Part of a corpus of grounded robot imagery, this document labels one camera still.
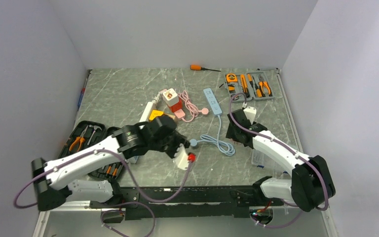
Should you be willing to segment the yellow cube adapter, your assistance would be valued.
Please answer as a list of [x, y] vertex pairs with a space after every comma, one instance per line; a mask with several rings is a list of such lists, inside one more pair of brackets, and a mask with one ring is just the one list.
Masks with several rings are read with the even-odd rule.
[[156, 117], [159, 117], [159, 116], [162, 116], [162, 115], [164, 115], [164, 112], [163, 112], [163, 111], [152, 110], [151, 113], [150, 113], [150, 116], [149, 116], [149, 121], [152, 121], [152, 120], [154, 120]]

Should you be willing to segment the pink power strip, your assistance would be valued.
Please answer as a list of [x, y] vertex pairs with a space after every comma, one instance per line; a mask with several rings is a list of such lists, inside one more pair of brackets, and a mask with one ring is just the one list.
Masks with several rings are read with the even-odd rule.
[[[160, 91], [160, 97], [162, 98], [162, 93], [165, 91], [166, 89]], [[177, 119], [182, 119], [185, 117], [185, 112], [183, 111], [183, 109], [179, 110], [177, 113], [173, 113]]]

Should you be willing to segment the white power strip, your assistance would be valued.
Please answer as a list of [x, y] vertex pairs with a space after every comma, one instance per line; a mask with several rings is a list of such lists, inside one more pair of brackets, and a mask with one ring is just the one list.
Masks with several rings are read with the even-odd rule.
[[[149, 101], [147, 104], [146, 104], [146, 107], [139, 119], [139, 122], [144, 122], [144, 121], [149, 121], [149, 117], [152, 113], [153, 110], [155, 110], [156, 108], [156, 103], [153, 102], [153, 101]], [[140, 156], [134, 156], [130, 159], [128, 159], [128, 163], [133, 163], [133, 164], [136, 164], [138, 159], [139, 159]]]

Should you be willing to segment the red cube adapter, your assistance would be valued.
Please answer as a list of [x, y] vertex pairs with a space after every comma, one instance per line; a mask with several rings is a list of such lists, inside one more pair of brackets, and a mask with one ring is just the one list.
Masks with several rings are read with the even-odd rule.
[[174, 104], [172, 106], [169, 106], [169, 109], [171, 110], [171, 112], [177, 113], [179, 110], [182, 109], [182, 106], [183, 106], [182, 101], [179, 100], [178, 103], [176, 103], [176, 104]]

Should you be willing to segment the white cube adapter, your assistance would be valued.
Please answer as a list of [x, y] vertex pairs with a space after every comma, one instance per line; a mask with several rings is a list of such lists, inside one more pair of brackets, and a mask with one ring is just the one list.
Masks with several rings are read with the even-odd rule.
[[175, 104], [178, 104], [180, 101], [180, 98], [179, 98], [177, 92], [173, 88], [165, 90], [162, 93], [162, 98], [168, 107], [172, 107]]

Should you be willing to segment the clear screw box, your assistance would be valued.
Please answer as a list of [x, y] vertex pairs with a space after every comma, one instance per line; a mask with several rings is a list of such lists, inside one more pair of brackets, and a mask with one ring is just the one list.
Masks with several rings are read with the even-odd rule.
[[277, 162], [275, 162], [273, 159], [257, 150], [252, 150], [251, 152], [251, 164], [256, 167], [274, 170], [276, 172], [285, 171], [283, 167], [280, 166]]

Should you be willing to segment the light blue power strip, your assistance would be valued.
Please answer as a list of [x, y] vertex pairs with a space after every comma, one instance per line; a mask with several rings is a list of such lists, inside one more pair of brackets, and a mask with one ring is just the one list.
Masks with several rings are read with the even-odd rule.
[[204, 95], [207, 99], [207, 102], [210, 105], [211, 111], [215, 116], [220, 116], [222, 114], [222, 109], [219, 102], [217, 101], [211, 88], [203, 89]]

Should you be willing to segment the grey tool tray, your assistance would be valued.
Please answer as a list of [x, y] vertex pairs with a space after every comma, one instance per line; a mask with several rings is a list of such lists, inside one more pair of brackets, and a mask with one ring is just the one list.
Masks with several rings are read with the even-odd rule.
[[225, 88], [233, 102], [262, 101], [273, 99], [274, 93], [264, 71], [225, 74]]

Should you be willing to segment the black tool case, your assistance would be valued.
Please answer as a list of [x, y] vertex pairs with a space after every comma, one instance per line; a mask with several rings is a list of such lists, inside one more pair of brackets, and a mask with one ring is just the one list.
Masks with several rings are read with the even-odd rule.
[[[64, 158], [91, 147], [112, 135], [117, 130], [119, 130], [118, 127], [113, 126], [107, 128], [102, 123], [83, 120], [73, 129], [58, 158]], [[115, 162], [91, 171], [87, 176], [99, 181], [110, 179], [118, 180], [122, 169], [123, 164], [121, 162]]]

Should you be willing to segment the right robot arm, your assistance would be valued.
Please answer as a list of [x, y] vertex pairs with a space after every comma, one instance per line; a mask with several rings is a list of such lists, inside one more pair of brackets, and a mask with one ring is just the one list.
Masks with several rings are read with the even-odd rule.
[[256, 181], [252, 185], [256, 204], [264, 205], [277, 198], [291, 201], [305, 212], [328, 209], [329, 198], [336, 189], [323, 157], [311, 157], [290, 147], [262, 124], [250, 121], [245, 109], [230, 112], [227, 117], [227, 138], [271, 158], [290, 176], [290, 179], [267, 176]]

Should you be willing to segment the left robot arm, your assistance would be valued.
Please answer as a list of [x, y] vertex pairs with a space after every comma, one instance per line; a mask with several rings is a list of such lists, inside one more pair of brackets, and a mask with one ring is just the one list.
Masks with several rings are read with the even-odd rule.
[[32, 161], [34, 190], [39, 211], [55, 209], [70, 201], [96, 201], [109, 207], [124, 202], [124, 195], [115, 180], [87, 181], [82, 176], [91, 171], [147, 151], [166, 153], [173, 163], [187, 171], [195, 154], [186, 149], [190, 142], [176, 130], [169, 116], [150, 122], [126, 125], [95, 145], [65, 158]]

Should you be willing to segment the orange pliers in case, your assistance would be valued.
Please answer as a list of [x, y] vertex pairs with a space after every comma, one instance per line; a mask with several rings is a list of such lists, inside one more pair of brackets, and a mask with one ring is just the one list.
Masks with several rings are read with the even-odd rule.
[[88, 126], [85, 127], [85, 129], [81, 132], [81, 134], [76, 137], [76, 139], [70, 144], [69, 146], [69, 154], [76, 153], [82, 149], [82, 146], [84, 142], [86, 141], [85, 139], [85, 134], [87, 132]]

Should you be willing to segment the red blue pen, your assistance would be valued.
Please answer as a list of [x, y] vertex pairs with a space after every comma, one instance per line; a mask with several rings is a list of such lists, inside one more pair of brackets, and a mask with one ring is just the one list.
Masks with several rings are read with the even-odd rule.
[[83, 96], [84, 96], [84, 93], [85, 93], [85, 90], [86, 90], [87, 82], [88, 82], [88, 78], [85, 80], [84, 85], [83, 85], [83, 87], [82, 87], [82, 89], [80, 91], [78, 102], [77, 102], [77, 109], [79, 109], [80, 106], [81, 106], [81, 103], [82, 103], [82, 100], [83, 100]]

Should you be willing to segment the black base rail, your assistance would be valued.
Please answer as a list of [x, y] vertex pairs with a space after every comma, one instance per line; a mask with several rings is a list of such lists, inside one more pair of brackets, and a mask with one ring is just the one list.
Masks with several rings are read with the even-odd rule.
[[268, 210], [282, 206], [282, 201], [262, 196], [251, 185], [187, 186], [166, 203], [155, 203], [143, 197], [136, 188], [121, 188], [126, 220], [150, 218], [232, 216], [248, 218], [256, 208]]

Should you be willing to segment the orange handled screwdriver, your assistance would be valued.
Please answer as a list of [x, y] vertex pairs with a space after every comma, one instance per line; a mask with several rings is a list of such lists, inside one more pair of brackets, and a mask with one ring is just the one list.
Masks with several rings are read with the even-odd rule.
[[221, 72], [221, 70], [208, 69], [208, 68], [202, 67], [200, 65], [190, 65], [190, 69], [192, 71], [214, 71], [214, 72]]

